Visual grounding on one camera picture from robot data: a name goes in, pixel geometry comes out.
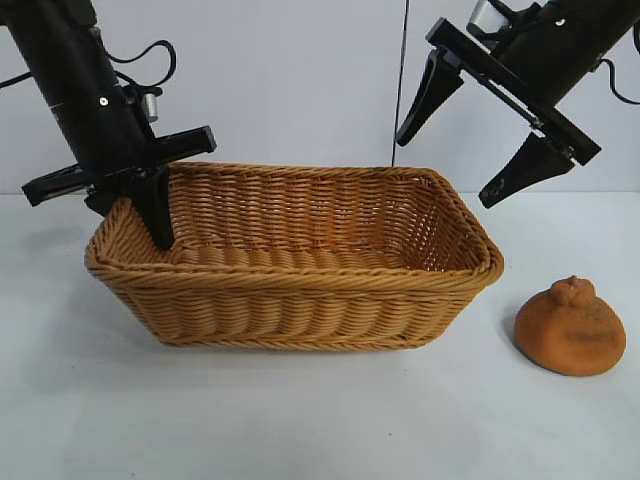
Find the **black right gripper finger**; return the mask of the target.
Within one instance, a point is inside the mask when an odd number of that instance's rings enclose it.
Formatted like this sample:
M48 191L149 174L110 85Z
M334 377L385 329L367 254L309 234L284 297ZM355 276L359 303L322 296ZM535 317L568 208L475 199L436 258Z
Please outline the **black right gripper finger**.
M446 48L436 47L429 53L416 96L396 133L398 145L406 146L436 110L464 84L461 70L460 59Z
M546 137L530 133L504 168L479 193L487 209L545 180L565 175L573 162Z

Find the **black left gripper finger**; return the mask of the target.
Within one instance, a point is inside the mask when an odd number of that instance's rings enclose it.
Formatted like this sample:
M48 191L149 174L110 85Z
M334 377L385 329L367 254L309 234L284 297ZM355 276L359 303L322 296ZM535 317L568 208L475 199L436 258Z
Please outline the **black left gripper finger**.
M169 170L163 168L136 180L130 191L134 208L141 216L156 247L169 250L174 243L170 206Z
M86 206L102 217L109 214L114 204L122 196L122 190L119 188L90 187L86 193L84 200Z

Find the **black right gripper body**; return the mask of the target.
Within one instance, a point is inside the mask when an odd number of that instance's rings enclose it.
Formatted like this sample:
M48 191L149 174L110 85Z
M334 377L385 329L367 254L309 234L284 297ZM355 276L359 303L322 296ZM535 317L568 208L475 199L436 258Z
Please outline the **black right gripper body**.
M581 165L601 150L556 106L611 47L608 1L547 1L514 10L502 1L477 2L465 30L439 19L426 37L461 61L510 102L561 153Z

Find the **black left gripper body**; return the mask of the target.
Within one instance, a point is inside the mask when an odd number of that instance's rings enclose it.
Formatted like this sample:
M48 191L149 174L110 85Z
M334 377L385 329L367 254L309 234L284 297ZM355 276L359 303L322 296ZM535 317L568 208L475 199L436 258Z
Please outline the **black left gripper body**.
M76 163L22 186L31 205L86 187L117 188L141 174L216 149L212 130L198 127L157 137L159 87L115 87L50 108Z

